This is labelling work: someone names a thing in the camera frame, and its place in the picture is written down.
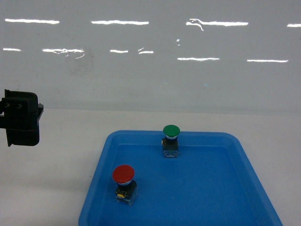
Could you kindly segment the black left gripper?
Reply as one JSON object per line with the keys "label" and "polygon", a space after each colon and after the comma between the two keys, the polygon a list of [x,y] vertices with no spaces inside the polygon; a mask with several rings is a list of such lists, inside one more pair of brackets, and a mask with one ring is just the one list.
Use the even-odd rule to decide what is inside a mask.
{"label": "black left gripper", "polygon": [[0,101],[0,127],[6,130],[8,146],[37,145],[43,111],[44,105],[35,93],[6,89]]}

